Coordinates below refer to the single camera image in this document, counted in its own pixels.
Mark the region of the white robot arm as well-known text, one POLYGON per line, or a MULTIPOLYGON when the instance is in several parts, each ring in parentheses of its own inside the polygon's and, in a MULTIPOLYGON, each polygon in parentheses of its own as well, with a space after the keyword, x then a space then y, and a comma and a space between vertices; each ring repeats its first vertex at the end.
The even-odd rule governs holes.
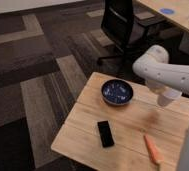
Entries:
MULTIPOLYGON (((153 45, 133 63, 135 74, 146 80, 147 87, 162 100, 172 101, 171 93, 189 95, 189 65, 169 63, 169 53, 159 45, 153 45)), ((189 171, 189 129, 181 149, 176 171, 189 171)))

